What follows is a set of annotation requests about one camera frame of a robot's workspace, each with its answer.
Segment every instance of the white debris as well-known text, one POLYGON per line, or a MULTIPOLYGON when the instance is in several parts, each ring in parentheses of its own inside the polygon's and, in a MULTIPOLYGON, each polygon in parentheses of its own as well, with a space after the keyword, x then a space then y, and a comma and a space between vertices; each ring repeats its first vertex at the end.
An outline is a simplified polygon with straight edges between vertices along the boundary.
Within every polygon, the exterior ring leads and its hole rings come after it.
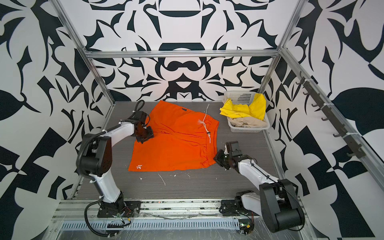
POLYGON ((161 178, 161 180, 163 180, 163 183, 164 183, 164 186, 165 186, 166 183, 165 183, 164 179, 160 176, 160 174, 158 174, 158 175, 159 175, 159 177, 161 178))

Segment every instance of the laundry basket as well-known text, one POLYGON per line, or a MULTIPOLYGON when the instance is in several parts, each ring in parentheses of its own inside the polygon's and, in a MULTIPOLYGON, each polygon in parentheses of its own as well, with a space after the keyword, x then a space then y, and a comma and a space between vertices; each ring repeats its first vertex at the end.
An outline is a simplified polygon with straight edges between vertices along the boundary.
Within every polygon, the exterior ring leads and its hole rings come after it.
MULTIPOLYGON (((230 98, 233 104, 247 104, 249 106, 253 102, 255 92, 227 91, 224 93, 224 96, 230 98)), ((267 123, 266 127, 234 127, 230 121, 228 121, 228 125, 231 128, 231 132, 260 132, 271 126, 266 114, 264 115, 264 121, 267 123)))

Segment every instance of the white drawstring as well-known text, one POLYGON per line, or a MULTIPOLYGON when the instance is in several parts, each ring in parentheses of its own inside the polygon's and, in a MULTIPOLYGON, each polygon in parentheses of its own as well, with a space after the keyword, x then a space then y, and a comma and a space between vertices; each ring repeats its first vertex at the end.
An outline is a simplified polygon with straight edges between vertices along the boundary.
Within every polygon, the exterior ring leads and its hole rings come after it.
POLYGON ((211 143, 211 133, 208 131, 207 126, 206 126, 206 124, 205 124, 205 122, 204 122, 205 117, 207 116, 208 107, 209 107, 209 104, 208 104, 208 106, 207 106, 207 109, 205 110, 205 116, 204 116, 204 118, 203 118, 203 121, 199 120, 199 123, 202 123, 202 124, 203 124, 205 130, 206 130, 207 133, 208 133, 209 143, 211 143))

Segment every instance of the patterned wallpaper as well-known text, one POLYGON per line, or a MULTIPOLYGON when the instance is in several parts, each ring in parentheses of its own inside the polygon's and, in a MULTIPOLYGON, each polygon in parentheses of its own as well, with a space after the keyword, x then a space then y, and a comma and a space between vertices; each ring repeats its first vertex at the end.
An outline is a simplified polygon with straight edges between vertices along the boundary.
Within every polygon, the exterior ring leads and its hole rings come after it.
POLYGON ((93 51, 277 48, 298 0, 62 0, 93 51))
POLYGON ((94 63, 116 101, 221 100, 256 91, 271 57, 115 58, 94 63))
POLYGON ((383 159, 382 9, 384 1, 310 0, 288 49, 383 159))
MULTIPOLYGON (((288 50, 383 157, 382 1, 309 0, 288 50)), ((266 90, 268 130, 317 237, 382 239, 384 192, 281 60, 266 90)))
POLYGON ((32 239, 76 182, 110 104, 46 0, 0 0, 0 232, 32 239))

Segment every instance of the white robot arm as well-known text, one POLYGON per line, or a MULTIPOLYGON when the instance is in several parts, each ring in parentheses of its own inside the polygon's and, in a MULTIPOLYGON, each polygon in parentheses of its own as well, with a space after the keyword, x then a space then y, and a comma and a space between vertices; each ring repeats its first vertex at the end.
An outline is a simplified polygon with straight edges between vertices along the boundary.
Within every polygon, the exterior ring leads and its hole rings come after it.
POLYGON ((138 142, 153 138, 153 131, 146 124, 147 114, 140 109, 144 101, 137 103, 133 114, 121 120, 118 125, 98 134, 86 134, 80 146, 76 161, 79 174, 94 183, 101 196, 100 206, 109 216, 119 216, 123 212, 124 196, 116 186, 111 173, 112 147, 127 136, 135 136, 138 142))
POLYGON ((260 191, 260 195, 253 191, 237 193, 235 212, 250 210, 261 215, 273 233, 295 226, 304 226, 304 212, 292 183, 287 179, 279 180, 269 175, 257 165, 256 159, 242 154, 237 141, 227 142, 225 151, 219 150, 214 159, 226 169, 234 168, 260 191))
MULTIPOLYGON (((119 124, 99 134, 86 134, 83 137, 76 165, 78 173, 90 179, 100 194, 100 199, 91 203, 85 209, 85 220, 88 222, 86 211, 92 204, 100 203, 98 217, 118 217, 123 215, 125 207, 124 196, 116 186, 111 173, 112 147, 127 136, 135 136, 138 142, 153 138, 153 131, 146 124, 147 114, 140 111, 144 101, 137 103, 134 113, 119 124)), ((220 150, 215 161, 222 167, 234 168, 238 173, 248 178, 260 191, 260 196, 252 191, 238 193, 235 198, 236 211, 244 209, 262 215, 271 232, 277 232, 304 224, 304 213, 301 209, 292 183, 286 179, 279 180, 270 176, 257 165, 254 158, 243 155, 238 142, 227 142, 225 152, 220 150)), ((87 224, 89 229, 101 237, 109 235, 99 233, 87 224)))

